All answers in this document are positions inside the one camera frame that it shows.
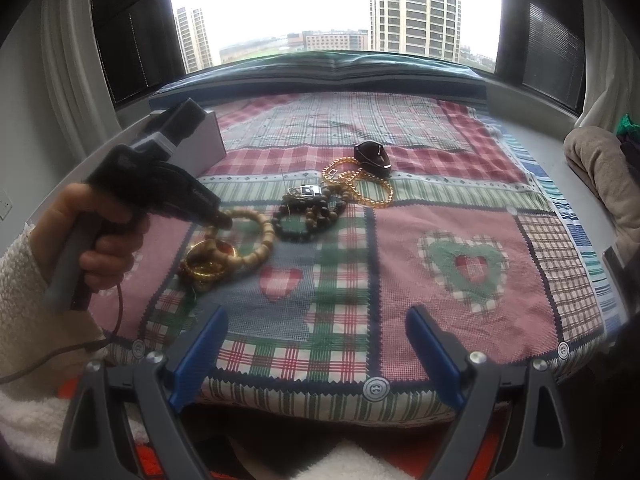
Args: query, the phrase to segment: gray handle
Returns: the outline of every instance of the gray handle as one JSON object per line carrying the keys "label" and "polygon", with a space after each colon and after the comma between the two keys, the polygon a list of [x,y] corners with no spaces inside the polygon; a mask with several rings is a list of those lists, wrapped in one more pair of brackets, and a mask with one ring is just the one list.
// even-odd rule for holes
{"label": "gray handle", "polygon": [[97,213],[78,215],[56,263],[51,283],[44,293],[45,306],[59,312],[88,308],[92,292],[84,283],[84,271],[80,268],[79,258],[80,254],[94,248],[102,222],[102,217]]}

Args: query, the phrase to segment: green cloth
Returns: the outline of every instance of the green cloth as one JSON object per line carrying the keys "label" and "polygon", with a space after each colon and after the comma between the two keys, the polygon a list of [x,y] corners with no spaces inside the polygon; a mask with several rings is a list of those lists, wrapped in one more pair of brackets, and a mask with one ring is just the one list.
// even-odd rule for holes
{"label": "green cloth", "polygon": [[635,124],[629,114],[624,114],[618,123],[616,136],[628,135],[636,142],[640,142],[640,124]]}

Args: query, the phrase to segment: patchwork tablecloth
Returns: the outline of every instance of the patchwork tablecloth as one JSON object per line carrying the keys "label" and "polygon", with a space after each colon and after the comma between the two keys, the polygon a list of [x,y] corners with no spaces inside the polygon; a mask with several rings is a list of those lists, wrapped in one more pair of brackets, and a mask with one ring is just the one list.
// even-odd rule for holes
{"label": "patchwork tablecloth", "polygon": [[[201,181],[225,207],[270,214],[285,188],[320,184],[321,169],[363,140],[386,147],[394,203],[351,204],[318,240],[278,242],[261,268],[197,295],[175,271],[202,229],[153,218],[123,284],[116,361],[164,348],[203,308],[222,304],[229,333],[201,401],[427,424],[449,412],[405,337],[409,306],[424,304],[469,351],[499,363],[542,356],[559,376],[617,328],[609,284],[570,206],[528,153],[472,108],[328,92],[254,98],[216,113],[228,155]],[[375,184],[362,186],[383,198]],[[248,221],[222,236],[241,254],[259,244]],[[114,290],[94,296],[91,309],[113,326]]]}

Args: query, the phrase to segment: beige blanket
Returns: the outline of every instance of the beige blanket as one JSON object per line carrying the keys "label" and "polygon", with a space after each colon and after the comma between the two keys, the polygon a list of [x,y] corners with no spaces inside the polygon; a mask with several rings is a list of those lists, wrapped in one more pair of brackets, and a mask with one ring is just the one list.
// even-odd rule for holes
{"label": "beige blanket", "polygon": [[564,156],[613,216],[616,245],[627,263],[640,248],[640,188],[629,173],[620,142],[597,126],[576,128],[564,140]]}

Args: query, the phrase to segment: white curtain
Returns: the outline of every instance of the white curtain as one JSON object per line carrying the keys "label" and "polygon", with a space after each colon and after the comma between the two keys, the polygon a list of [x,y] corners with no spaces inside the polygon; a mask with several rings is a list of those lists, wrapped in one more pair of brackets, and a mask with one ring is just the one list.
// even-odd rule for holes
{"label": "white curtain", "polygon": [[95,43],[91,0],[42,0],[49,97],[78,162],[121,131]]}
{"label": "white curtain", "polygon": [[583,0],[586,95],[575,126],[614,132],[622,115],[640,123],[640,60],[602,0]]}

